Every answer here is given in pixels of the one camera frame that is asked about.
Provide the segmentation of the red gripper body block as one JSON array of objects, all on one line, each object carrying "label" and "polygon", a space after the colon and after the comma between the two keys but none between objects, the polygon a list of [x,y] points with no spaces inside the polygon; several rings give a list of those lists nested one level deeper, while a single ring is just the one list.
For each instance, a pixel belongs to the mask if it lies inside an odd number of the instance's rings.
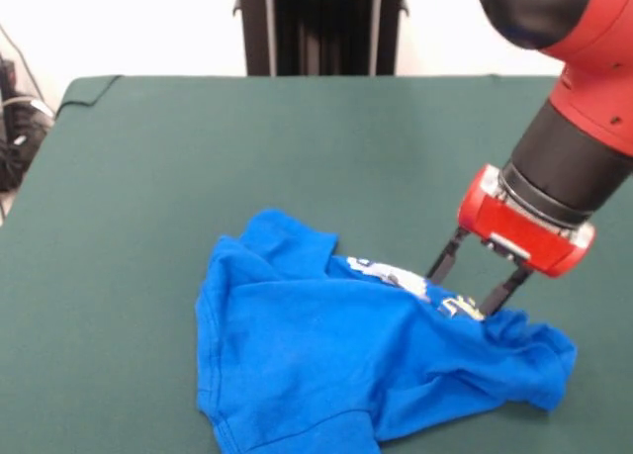
[{"label": "red gripper body block", "polygon": [[522,209],[501,186],[499,169],[484,165],[457,213],[458,226],[533,271],[557,278],[575,268],[595,239],[595,227],[557,227]]}]

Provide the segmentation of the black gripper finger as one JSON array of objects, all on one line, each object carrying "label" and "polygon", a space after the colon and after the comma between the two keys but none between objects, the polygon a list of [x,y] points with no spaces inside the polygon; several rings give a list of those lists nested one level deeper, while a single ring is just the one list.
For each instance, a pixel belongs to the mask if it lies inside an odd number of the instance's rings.
[{"label": "black gripper finger", "polygon": [[446,245],[443,247],[438,257],[427,271],[427,280],[430,282],[442,282],[446,278],[456,262],[457,252],[461,244],[468,235],[469,232],[462,227],[457,227],[455,229]]},{"label": "black gripper finger", "polygon": [[531,275],[530,269],[517,267],[504,281],[495,286],[479,305],[481,314],[485,317],[496,314]]}]

